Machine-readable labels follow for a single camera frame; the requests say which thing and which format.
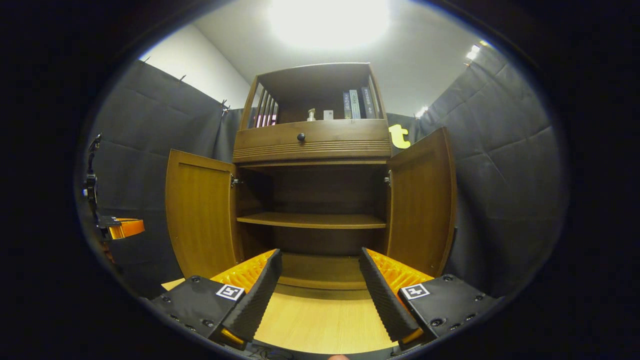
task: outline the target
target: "cabinet hinge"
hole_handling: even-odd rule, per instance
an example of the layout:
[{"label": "cabinet hinge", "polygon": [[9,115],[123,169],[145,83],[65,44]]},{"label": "cabinet hinge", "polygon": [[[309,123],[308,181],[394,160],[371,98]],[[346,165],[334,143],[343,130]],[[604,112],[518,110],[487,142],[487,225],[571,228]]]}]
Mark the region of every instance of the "cabinet hinge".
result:
[{"label": "cabinet hinge", "polygon": [[236,184],[242,184],[243,182],[240,179],[236,179],[236,177],[231,174],[231,187],[234,187]]},{"label": "cabinet hinge", "polygon": [[387,176],[385,177],[385,183],[391,187],[391,170],[387,172]]}]

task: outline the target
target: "book spine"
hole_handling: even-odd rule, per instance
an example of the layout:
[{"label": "book spine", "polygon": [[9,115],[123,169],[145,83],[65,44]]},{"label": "book spine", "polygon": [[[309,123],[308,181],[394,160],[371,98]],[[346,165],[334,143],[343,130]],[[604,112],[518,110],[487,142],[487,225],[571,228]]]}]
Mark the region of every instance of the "book spine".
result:
[{"label": "book spine", "polygon": [[375,119],[376,113],[373,111],[373,102],[371,101],[371,92],[366,86],[362,87],[362,98],[364,100],[364,109],[367,113],[367,119]]},{"label": "book spine", "polygon": [[360,104],[358,104],[358,90],[349,90],[351,95],[351,114],[354,119],[362,119],[360,117]]},{"label": "book spine", "polygon": [[344,102],[344,118],[351,119],[351,97],[348,92],[342,93],[342,102]]}]

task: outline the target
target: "wooden floor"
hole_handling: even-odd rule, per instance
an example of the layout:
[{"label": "wooden floor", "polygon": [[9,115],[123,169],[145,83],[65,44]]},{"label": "wooden floor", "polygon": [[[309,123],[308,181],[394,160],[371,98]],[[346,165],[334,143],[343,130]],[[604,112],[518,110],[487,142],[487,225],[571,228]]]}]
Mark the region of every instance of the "wooden floor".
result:
[{"label": "wooden floor", "polygon": [[[170,290],[184,279],[163,286]],[[278,284],[256,340],[304,352],[352,354],[397,345],[367,290],[317,290]]]}]

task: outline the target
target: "bottle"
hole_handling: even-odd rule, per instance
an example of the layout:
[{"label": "bottle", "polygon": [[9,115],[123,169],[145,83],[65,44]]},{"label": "bottle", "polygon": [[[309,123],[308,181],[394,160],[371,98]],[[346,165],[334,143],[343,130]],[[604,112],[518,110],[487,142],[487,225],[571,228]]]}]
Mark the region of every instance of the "bottle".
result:
[{"label": "bottle", "polygon": [[316,109],[309,110],[309,118],[307,118],[307,121],[316,121],[316,118],[314,118],[315,113]]}]

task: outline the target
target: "yellow sign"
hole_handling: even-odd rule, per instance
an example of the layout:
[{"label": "yellow sign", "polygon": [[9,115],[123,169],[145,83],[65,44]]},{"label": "yellow sign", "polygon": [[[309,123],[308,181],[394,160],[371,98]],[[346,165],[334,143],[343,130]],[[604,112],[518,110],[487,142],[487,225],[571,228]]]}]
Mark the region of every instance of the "yellow sign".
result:
[{"label": "yellow sign", "polygon": [[390,126],[389,133],[391,133],[391,142],[398,149],[406,149],[411,146],[411,143],[404,139],[404,136],[409,134],[409,130],[403,129],[400,124]]}]

